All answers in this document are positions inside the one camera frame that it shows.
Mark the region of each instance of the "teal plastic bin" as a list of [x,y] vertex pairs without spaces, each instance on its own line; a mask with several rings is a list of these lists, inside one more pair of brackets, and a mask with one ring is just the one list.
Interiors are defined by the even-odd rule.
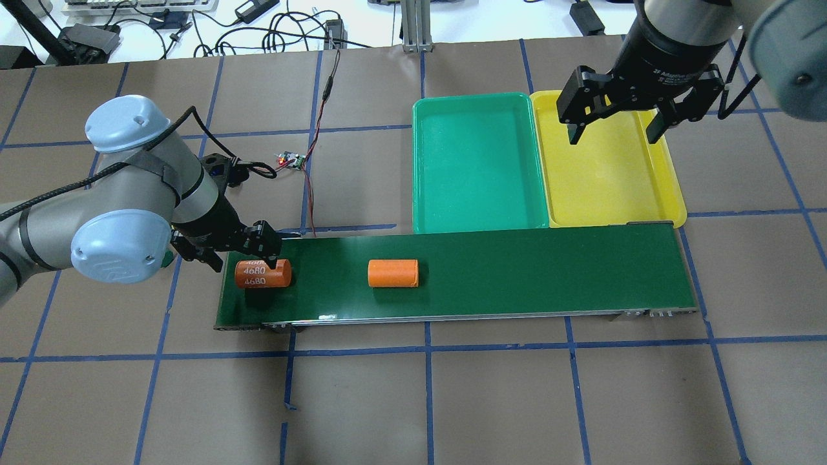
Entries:
[[413,110],[416,233],[548,228],[528,95],[424,98]]

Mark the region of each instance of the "screw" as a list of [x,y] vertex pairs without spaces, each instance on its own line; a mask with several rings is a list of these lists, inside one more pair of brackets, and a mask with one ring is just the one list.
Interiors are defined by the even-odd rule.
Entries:
[[813,80],[813,77],[807,73],[802,74],[796,78],[796,85],[804,85],[809,84]]

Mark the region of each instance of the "keyboard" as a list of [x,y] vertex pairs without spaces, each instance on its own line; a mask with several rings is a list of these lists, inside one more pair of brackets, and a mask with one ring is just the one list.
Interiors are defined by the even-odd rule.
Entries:
[[[109,17],[120,0],[66,0],[63,14],[68,17]],[[218,5],[218,0],[133,0],[132,4],[144,13],[163,12],[211,12]],[[115,13],[115,18],[135,16],[135,9],[123,3]]]

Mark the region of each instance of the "black pole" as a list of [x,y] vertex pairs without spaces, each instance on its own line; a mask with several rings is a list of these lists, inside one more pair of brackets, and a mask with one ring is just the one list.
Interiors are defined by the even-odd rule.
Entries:
[[78,64],[74,56],[46,29],[46,26],[43,26],[22,0],[0,0],[0,3],[57,60],[58,65]]

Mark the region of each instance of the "dark green conveyor belt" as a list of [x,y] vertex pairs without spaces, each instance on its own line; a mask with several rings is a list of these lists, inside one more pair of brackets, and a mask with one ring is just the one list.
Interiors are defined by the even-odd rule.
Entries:
[[[671,224],[289,239],[293,282],[241,290],[227,257],[216,329],[692,310]],[[367,263],[419,260],[420,286],[373,289]]]

